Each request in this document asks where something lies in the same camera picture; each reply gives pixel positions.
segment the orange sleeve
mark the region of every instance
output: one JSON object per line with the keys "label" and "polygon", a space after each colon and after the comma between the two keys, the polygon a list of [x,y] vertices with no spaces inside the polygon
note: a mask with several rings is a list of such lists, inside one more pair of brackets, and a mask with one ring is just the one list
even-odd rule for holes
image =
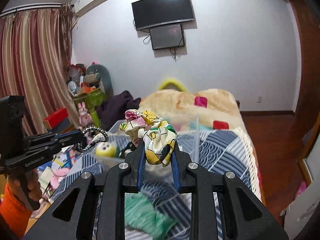
{"label": "orange sleeve", "polygon": [[14,197],[8,184],[5,185],[4,198],[0,205],[0,213],[16,236],[22,239],[32,211],[27,210],[26,207]]}

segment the metal screw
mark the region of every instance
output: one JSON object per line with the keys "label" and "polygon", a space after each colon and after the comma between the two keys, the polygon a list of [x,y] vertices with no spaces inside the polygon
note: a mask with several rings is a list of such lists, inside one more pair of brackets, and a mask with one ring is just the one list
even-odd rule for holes
{"label": "metal screw", "polygon": [[198,168],[198,164],[196,164],[196,163],[189,163],[188,164],[188,167],[190,168],[190,169],[196,169],[196,168]]}
{"label": "metal screw", "polygon": [[234,179],[235,178],[235,174],[232,171],[228,171],[226,173],[227,178],[229,179]]}
{"label": "metal screw", "polygon": [[85,172],[83,172],[83,173],[81,174],[81,178],[83,178],[83,179],[90,178],[90,176],[91,176],[91,173],[88,172],[88,171],[85,171]]}
{"label": "metal screw", "polygon": [[126,169],[126,168],[128,168],[129,167],[129,164],[128,163],[120,163],[119,164],[119,168],[121,169],[121,170],[124,170],[124,169]]}

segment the blanket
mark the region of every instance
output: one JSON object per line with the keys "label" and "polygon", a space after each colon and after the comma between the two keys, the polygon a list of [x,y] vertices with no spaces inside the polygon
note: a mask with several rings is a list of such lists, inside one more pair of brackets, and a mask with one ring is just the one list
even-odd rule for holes
{"label": "blanket", "polygon": [[[194,131],[180,132],[177,142],[181,150],[189,154],[193,148]],[[109,141],[115,141],[120,148],[124,148],[130,137],[127,135],[109,134]],[[95,148],[83,153],[81,158],[72,167],[69,174],[60,183],[52,196],[57,199],[82,172],[91,171],[93,174],[100,173],[100,164],[93,156]],[[254,162],[251,141],[247,134],[241,129],[233,130],[209,130],[200,132],[199,164],[211,172],[224,174],[233,171],[260,199],[260,188],[257,166]],[[151,168],[162,168],[159,175],[155,171],[146,168],[145,180],[141,192],[151,201],[154,208],[170,218],[176,219],[178,223],[167,233],[165,239],[188,239],[191,219],[191,194],[178,194],[173,187],[171,167],[150,165]],[[222,239],[221,219],[217,195],[214,193],[218,238]],[[94,227],[94,238],[98,224],[98,214]],[[134,229],[125,229],[126,240],[152,239],[148,234]]]}
{"label": "blanket", "polygon": [[152,111],[167,120],[176,131],[194,130],[197,117],[200,130],[218,129],[214,122],[226,122],[229,129],[246,131],[235,97],[228,91],[208,89],[195,94],[171,89],[144,98],[139,112]]}

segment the curtain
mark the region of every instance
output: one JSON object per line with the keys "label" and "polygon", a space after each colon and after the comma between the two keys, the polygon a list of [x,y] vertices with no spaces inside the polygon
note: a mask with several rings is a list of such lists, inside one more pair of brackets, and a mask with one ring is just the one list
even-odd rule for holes
{"label": "curtain", "polygon": [[24,11],[14,21],[13,15],[0,20],[0,96],[25,96],[25,132],[46,132],[42,120],[60,107],[77,126],[63,72],[67,53],[61,45],[60,9]]}
{"label": "curtain", "polygon": [[64,66],[64,77],[68,80],[69,66],[71,65],[72,53],[72,17],[73,11],[70,3],[62,3],[60,9],[60,44],[62,46],[62,64]]}

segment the fleece blanket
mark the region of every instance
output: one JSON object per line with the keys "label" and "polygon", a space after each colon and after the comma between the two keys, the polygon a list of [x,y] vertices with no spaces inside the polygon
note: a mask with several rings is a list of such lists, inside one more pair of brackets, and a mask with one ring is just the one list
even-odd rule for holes
{"label": "fleece blanket", "polygon": [[214,123],[226,122],[228,129],[246,131],[235,97],[228,91],[208,89],[195,94],[165,89],[144,98],[139,112],[152,111],[168,121],[176,131],[218,129]]}

